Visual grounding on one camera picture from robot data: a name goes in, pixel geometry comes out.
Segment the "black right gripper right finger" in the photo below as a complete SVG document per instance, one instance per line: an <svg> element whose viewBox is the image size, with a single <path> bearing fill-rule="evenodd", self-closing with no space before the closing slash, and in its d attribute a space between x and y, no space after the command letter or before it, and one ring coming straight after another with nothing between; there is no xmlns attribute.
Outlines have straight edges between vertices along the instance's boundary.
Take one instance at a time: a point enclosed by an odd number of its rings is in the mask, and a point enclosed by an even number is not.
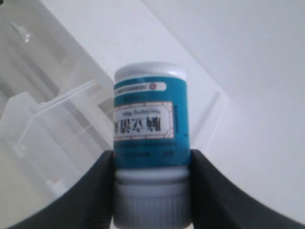
<svg viewBox="0 0 305 229"><path fill-rule="evenodd" d="M192 150L192 221L196 229L303 229L227 179L199 150Z"/></svg>

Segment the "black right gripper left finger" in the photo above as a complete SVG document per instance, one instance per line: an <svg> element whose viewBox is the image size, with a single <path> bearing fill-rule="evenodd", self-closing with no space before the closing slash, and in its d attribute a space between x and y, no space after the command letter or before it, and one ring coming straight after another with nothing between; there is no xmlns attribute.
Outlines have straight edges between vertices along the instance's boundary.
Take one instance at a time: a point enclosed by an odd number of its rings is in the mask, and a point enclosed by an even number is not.
<svg viewBox="0 0 305 229"><path fill-rule="evenodd" d="M0 161L2 229L109 229L113 216L113 152L104 151L59 197L10 159Z"/></svg>

